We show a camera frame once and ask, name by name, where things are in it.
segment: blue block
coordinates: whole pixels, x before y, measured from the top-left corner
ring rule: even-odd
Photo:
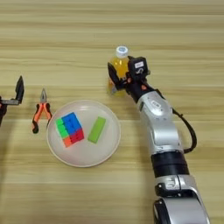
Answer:
[[[73,119],[77,119],[77,117],[76,117],[76,115],[75,115],[75,113],[71,113],[71,114],[69,114],[69,117],[70,117],[70,120],[72,121]]]
[[[72,124],[77,130],[81,129],[81,124],[80,124],[79,120],[77,119],[77,117],[72,118]]]
[[[63,117],[62,117],[62,121],[63,121],[64,123],[68,123],[68,122],[70,122],[70,116],[69,116],[69,115],[65,115],[65,116],[63,116]]]
[[[75,132],[76,132],[76,130],[74,127],[67,129],[67,133],[69,134],[69,136],[74,134]]]
[[[67,130],[68,130],[68,129],[71,129],[71,128],[74,128],[73,124],[72,124],[70,121],[66,122],[66,123],[65,123],[65,126],[66,126],[66,129],[67,129]]]

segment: green rectangular block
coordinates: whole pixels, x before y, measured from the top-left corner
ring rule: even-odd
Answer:
[[[62,118],[59,118],[59,119],[56,120],[56,125],[57,125],[57,127],[59,127],[59,126],[62,125],[62,124],[63,124],[63,120],[62,120]]]
[[[98,116],[98,118],[94,122],[94,127],[91,129],[90,134],[87,137],[87,140],[89,142],[94,144],[98,142],[98,139],[102,133],[105,123],[106,123],[106,119]]]
[[[66,129],[66,127],[65,127],[64,124],[58,126],[58,131],[59,131],[59,133],[65,131],[65,130],[67,130],[67,129]]]
[[[66,130],[61,131],[61,132],[60,132],[60,135],[61,135],[61,137],[62,137],[62,138],[69,137],[69,134],[67,133],[67,131],[66,131]]]

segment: wooden table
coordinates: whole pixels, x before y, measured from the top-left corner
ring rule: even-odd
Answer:
[[[0,223],[153,223],[154,176],[131,99],[105,93],[107,61],[118,45],[144,56],[149,83],[191,122],[198,147],[186,155],[213,224],[224,223],[224,2],[165,0],[1,0],[0,94],[9,107],[0,129]],[[46,143],[46,120],[31,132],[42,87],[52,112],[89,99],[122,125],[116,153],[81,169],[62,164]],[[185,126],[175,118],[184,146]]]

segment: silver robot arm segment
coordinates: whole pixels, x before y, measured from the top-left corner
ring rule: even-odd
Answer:
[[[172,121],[172,107],[169,102],[161,98],[156,91],[152,91],[144,94],[138,100],[137,108],[140,111],[143,124],[147,127],[150,155],[164,154],[164,160],[166,160],[165,154],[173,152],[173,155],[181,153],[181,157],[184,159],[179,134]],[[161,166],[166,166],[167,170],[170,169],[165,162]],[[160,169],[156,164],[153,167],[154,170]],[[155,223],[209,224],[207,211],[194,178],[189,175],[187,168],[184,174],[179,174],[179,170],[180,173],[183,173],[183,169],[179,169],[178,166],[173,166],[173,169],[177,170],[172,171],[171,169],[170,172],[161,172],[160,174],[159,171],[155,171],[155,189],[157,196],[161,197],[154,205],[154,215],[157,220]]]

